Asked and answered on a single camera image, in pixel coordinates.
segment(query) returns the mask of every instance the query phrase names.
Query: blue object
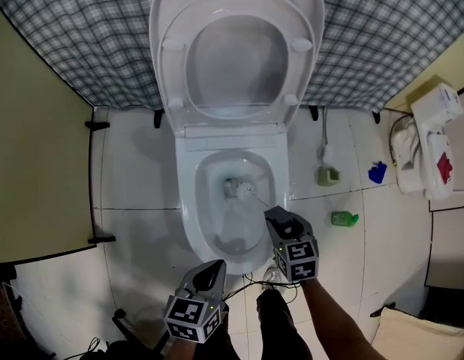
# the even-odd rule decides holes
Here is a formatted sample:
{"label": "blue object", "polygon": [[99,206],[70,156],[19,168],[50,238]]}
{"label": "blue object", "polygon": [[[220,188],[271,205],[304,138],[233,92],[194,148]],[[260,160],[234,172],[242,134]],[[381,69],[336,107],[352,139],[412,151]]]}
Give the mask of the blue object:
{"label": "blue object", "polygon": [[385,170],[387,169],[387,165],[379,161],[378,163],[374,163],[371,169],[369,169],[369,179],[371,179],[376,184],[382,184],[382,180],[384,180]]}

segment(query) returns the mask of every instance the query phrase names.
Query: black pants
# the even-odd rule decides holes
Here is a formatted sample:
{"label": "black pants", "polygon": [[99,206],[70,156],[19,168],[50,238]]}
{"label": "black pants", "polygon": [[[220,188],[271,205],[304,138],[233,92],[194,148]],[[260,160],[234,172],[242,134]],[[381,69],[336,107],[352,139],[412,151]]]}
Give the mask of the black pants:
{"label": "black pants", "polygon": [[[278,290],[265,290],[257,298],[257,311],[264,343],[262,360],[312,360],[309,348],[297,333],[291,312]],[[239,360],[230,342],[227,323],[226,318],[205,344],[197,344],[194,360]]]}

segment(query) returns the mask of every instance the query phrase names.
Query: human arm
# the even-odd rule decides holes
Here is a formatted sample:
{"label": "human arm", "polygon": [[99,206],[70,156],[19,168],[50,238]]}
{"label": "human arm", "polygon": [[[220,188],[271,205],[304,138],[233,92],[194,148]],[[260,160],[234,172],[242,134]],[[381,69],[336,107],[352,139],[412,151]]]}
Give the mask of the human arm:
{"label": "human arm", "polygon": [[194,353],[194,342],[176,339],[165,356],[165,360],[192,360]]}
{"label": "human arm", "polygon": [[315,333],[329,360],[385,360],[316,278],[304,281],[302,288]]}

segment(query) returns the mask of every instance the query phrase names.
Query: plaid curtain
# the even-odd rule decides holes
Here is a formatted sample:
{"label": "plaid curtain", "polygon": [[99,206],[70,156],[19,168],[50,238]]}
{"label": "plaid curtain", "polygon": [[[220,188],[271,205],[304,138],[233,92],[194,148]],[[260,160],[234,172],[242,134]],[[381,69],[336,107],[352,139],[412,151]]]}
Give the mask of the plaid curtain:
{"label": "plaid curtain", "polygon": [[[161,108],[151,0],[0,0],[20,34],[94,106]],[[379,111],[464,32],[464,0],[325,0],[303,103]]]}

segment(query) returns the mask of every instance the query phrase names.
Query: toilet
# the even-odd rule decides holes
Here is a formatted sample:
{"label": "toilet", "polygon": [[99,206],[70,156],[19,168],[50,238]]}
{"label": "toilet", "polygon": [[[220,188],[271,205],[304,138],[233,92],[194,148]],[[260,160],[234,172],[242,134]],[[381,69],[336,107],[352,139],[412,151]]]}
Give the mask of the toilet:
{"label": "toilet", "polygon": [[397,183],[403,194],[445,200],[454,192],[452,148],[444,125],[464,113],[457,92],[440,83],[411,105],[414,115],[391,137]]}
{"label": "toilet", "polygon": [[[175,135],[185,234],[227,273],[272,255],[264,211],[288,208],[287,129],[315,66],[324,0],[153,0],[155,76]],[[243,183],[230,196],[224,183]]]}

